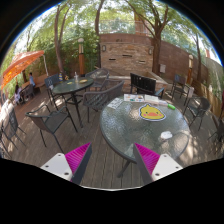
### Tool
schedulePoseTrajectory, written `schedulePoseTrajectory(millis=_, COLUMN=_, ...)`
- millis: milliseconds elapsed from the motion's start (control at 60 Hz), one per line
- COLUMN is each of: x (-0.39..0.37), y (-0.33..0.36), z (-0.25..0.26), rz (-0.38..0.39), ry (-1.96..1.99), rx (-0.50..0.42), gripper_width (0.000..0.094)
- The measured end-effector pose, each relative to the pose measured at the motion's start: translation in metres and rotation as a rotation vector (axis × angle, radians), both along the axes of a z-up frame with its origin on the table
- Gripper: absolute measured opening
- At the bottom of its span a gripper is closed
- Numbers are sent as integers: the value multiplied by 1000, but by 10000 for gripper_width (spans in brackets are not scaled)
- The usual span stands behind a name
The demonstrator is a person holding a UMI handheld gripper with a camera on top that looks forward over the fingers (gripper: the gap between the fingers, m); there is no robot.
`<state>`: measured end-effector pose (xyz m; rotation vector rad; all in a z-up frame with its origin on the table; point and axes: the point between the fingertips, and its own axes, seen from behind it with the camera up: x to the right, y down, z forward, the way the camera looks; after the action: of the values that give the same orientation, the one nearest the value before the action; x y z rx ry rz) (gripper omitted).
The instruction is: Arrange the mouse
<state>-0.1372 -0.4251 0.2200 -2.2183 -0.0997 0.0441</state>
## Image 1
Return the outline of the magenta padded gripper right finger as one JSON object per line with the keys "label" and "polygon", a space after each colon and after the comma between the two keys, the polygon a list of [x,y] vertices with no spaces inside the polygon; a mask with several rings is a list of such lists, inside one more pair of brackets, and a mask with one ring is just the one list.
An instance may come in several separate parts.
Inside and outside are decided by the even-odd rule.
{"label": "magenta padded gripper right finger", "polygon": [[145,146],[135,143],[133,153],[145,185],[182,169],[168,154],[157,154]]}

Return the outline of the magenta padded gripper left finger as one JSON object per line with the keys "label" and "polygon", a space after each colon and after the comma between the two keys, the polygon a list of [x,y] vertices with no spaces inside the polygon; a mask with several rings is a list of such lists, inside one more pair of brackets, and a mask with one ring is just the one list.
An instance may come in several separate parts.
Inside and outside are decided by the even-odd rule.
{"label": "magenta padded gripper left finger", "polygon": [[85,173],[91,153],[92,145],[87,143],[66,154],[57,153],[42,165],[41,168],[79,185]]}

